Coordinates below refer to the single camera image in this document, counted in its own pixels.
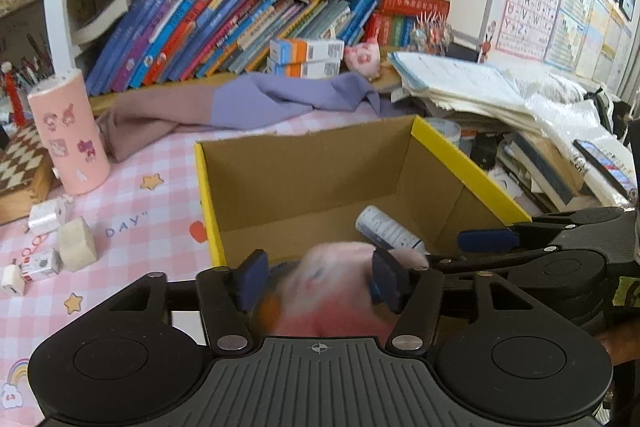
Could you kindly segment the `pink fluffy glove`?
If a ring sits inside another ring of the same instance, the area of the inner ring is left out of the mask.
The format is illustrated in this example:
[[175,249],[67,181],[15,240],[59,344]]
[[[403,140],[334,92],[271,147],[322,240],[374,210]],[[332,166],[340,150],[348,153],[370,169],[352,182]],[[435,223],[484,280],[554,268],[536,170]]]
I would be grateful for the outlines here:
[[314,246],[274,274],[254,319],[275,336],[375,337],[385,343],[397,317],[372,297],[374,246],[362,242]]

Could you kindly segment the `cream white eraser block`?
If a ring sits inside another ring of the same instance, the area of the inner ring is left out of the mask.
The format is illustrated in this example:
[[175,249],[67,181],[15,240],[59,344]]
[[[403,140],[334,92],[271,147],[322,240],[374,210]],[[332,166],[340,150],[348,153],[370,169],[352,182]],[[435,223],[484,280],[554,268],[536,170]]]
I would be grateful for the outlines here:
[[58,228],[58,253],[66,270],[77,272],[98,260],[96,243],[83,217],[70,220]]

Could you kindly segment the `small white usb charger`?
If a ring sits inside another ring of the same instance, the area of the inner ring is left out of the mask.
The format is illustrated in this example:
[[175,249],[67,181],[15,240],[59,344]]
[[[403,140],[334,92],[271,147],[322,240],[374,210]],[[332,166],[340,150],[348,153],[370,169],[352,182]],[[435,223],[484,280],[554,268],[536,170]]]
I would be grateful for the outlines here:
[[10,297],[22,297],[25,292],[25,280],[21,267],[13,260],[1,270],[1,291]]

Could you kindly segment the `white staples box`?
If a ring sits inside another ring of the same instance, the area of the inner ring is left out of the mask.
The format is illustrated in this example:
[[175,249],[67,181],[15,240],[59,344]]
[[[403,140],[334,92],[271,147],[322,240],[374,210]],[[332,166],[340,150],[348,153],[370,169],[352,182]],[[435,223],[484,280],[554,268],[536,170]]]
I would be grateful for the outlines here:
[[55,248],[27,256],[21,263],[22,277],[26,282],[42,281],[55,277],[61,271],[62,262]]

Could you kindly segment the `white power adapter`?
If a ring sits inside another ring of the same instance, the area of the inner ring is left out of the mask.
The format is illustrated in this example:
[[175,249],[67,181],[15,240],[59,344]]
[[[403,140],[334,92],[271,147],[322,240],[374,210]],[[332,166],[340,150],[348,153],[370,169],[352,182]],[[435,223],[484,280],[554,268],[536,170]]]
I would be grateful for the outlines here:
[[35,236],[55,232],[66,223],[66,202],[62,197],[46,200],[32,206],[27,219],[27,230]]

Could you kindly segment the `pink checkered tablecloth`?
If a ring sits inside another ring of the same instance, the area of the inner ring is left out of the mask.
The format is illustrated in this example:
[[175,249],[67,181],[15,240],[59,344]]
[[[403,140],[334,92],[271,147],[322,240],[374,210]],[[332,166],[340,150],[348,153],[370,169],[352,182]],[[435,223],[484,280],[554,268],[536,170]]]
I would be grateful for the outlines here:
[[98,260],[77,272],[1,297],[1,422],[35,426],[41,413],[26,379],[35,347],[115,291],[149,272],[191,280],[212,263],[198,191],[194,145],[232,131],[173,133],[111,168],[96,190],[67,205],[88,223]]

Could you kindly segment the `yellow cardboard box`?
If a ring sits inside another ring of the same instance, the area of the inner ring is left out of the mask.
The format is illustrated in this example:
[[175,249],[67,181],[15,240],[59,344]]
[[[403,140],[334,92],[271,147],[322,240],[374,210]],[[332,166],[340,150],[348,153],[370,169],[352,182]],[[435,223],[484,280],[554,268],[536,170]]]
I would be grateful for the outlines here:
[[458,252],[464,230],[529,218],[420,117],[198,142],[195,164],[213,265],[231,268],[256,249],[279,262],[358,241],[355,222],[370,205],[441,255]]

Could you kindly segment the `mauve and purple cloth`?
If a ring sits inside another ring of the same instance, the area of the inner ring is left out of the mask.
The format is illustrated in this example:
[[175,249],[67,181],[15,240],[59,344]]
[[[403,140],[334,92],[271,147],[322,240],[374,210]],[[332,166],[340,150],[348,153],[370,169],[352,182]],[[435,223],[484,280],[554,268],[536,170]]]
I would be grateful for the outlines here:
[[121,94],[96,124],[107,153],[123,161],[174,132],[256,130],[313,110],[352,113],[364,102],[378,117],[404,113],[356,72],[326,80],[251,72],[219,87],[187,83]]

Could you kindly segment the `lower orange white carton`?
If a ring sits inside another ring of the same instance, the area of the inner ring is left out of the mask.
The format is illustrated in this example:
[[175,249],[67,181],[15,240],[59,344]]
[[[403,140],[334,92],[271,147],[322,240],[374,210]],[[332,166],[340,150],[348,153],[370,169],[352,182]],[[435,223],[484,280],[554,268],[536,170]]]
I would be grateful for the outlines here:
[[340,61],[320,61],[295,64],[277,64],[271,58],[267,60],[266,72],[270,75],[279,75],[292,78],[328,79],[337,76],[341,72]]

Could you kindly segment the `orange white carton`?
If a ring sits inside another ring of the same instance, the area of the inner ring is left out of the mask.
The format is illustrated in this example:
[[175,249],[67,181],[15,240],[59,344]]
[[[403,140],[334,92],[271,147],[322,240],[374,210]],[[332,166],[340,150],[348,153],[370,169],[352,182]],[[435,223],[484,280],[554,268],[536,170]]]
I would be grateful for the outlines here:
[[269,58],[278,65],[341,61],[344,47],[340,39],[272,39]]
[[328,79],[337,76],[341,72],[340,61],[320,61],[295,64],[277,64],[271,58],[267,60],[266,72],[270,75],[279,75],[292,78]]

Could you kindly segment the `red dictionary books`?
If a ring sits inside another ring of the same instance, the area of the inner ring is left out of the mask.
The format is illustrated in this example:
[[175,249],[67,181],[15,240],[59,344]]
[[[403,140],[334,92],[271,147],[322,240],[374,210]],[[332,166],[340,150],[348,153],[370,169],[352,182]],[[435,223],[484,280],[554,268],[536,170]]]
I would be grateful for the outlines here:
[[435,15],[446,20],[449,10],[448,0],[378,0],[364,24],[362,38],[370,40],[375,37],[379,46],[405,48],[420,17]]

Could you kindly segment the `pink cylinder with stickers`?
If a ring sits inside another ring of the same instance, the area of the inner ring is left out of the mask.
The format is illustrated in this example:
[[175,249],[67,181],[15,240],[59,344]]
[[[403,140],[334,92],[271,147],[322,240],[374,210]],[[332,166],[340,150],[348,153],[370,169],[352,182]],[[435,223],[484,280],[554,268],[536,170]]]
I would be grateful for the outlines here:
[[110,174],[99,128],[79,69],[53,75],[29,92],[40,141],[67,194],[86,194]]

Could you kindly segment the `upper orange white carton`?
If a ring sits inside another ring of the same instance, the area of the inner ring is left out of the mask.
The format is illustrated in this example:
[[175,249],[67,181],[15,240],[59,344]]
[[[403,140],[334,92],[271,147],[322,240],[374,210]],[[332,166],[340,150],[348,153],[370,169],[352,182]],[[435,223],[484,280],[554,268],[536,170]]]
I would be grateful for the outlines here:
[[269,58],[278,65],[341,61],[344,47],[340,39],[272,39]]

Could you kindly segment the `row of leaning books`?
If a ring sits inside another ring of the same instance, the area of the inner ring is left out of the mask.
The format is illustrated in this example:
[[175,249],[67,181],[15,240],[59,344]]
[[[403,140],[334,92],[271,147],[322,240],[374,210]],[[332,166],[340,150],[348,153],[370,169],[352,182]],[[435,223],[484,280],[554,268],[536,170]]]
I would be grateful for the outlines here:
[[271,41],[364,36],[378,0],[113,0],[86,80],[99,96],[263,69]]

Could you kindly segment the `red tassel ornament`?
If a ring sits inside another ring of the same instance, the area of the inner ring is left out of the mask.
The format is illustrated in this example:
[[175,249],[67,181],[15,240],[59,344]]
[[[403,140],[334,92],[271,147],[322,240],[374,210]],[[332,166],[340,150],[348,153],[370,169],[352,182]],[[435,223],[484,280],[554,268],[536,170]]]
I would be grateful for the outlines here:
[[16,127],[24,128],[26,126],[26,117],[20,95],[18,94],[12,64],[10,62],[3,62],[1,64],[1,72],[4,78],[4,84],[6,85],[6,94],[9,95],[11,102]]

